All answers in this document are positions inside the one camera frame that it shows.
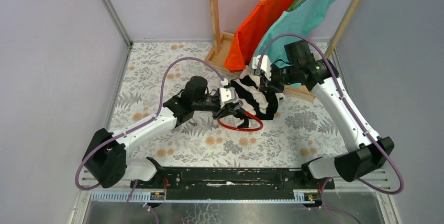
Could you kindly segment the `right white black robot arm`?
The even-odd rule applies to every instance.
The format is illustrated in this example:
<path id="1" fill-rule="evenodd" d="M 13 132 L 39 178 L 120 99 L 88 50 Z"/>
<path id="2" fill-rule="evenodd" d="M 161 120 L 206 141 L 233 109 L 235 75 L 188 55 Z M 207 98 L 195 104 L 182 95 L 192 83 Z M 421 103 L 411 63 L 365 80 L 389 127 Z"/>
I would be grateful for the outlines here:
<path id="1" fill-rule="evenodd" d="M 323 178 L 341 177 L 347 182 L 380 169 L 389 161 L 394 149 L 390 137 L 380 137 L 360 114 L 346 92 L 342 80 L 330 60 L 312 54 L 301 64 L 280 68 L 261 53 L 251 60 L 254 73 L 261 77 L 262 88 L 301 83 L 321 102 L 336 125 L 347 152 L 328 158 L 316 158 L 302 165 L 303 186 L 314 188 Z"/>

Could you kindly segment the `red cable lock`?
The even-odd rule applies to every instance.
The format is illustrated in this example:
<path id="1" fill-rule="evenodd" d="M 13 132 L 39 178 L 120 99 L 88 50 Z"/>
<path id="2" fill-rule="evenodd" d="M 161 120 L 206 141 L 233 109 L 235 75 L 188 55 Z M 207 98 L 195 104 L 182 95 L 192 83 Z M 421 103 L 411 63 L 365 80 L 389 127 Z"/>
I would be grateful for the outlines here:
<path id="1" fill-rule="evenodd" d="M 242 108 L 237 110 L 235 116 L 238 116 L 240 119 L 242 119 L 242 123 L 237 124 L 236 126 L 230 126 L 223 123 L 220 118 L 217 118 L 217 122 L 220 126 L 234 131 L 255 132 L 263 129 L 263 122 L 257 116 L 249 113 Z M 250 119 L 254 120 L 258 124 L 258 127 L 250 128 Z"/>

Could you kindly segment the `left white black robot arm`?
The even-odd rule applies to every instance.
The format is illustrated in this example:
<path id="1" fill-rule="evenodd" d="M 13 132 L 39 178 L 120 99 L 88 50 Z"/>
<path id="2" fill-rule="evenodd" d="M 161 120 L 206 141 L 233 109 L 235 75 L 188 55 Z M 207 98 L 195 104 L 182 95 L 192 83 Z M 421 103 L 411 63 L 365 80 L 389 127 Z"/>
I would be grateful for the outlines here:
<path id="1" fill-rule="evenodd" d="M 102 128 L 90 141 L 81 168 L 86 168 L 102 188 L 110 188 L 121 179 L 141 180 L 151 188 L 162 183 L 159 166 L 149 159 L 129 158 L 144 142 L 177 128 L 192 119 L 195 111 L 212 113 L 214 119 L 242 112 L 242 101 L 227 80 L 215 94 L 207 92 L 207 80 L 193 76 L 185 88 L 164 102 L 158 113 L 116 133 Z"/>

